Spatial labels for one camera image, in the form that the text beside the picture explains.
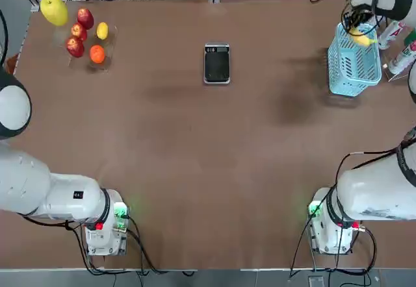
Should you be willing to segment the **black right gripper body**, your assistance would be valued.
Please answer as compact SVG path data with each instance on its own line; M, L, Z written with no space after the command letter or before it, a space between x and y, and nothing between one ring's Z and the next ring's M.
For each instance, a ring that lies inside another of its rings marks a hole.
M351 7L350 7L350 16L352 16L352 17L360 17L360 16L372 17L372 8L371 8L371 6L366 5L366 4L351 5Z

